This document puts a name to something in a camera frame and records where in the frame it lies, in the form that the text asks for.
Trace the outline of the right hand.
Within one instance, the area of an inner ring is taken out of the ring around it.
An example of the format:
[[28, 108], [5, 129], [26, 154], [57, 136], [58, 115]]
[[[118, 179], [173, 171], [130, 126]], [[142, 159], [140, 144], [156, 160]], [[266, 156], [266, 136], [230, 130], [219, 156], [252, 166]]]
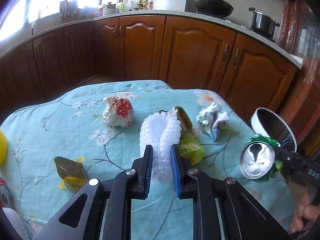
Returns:
[[303, 230], [303, 218], [315, 222], [319, 216], [319, 207], [311, 205], [310, 194], [305, 192], [298, 203], [297, 210], [289, 226], [289, 232], [295, 233]]

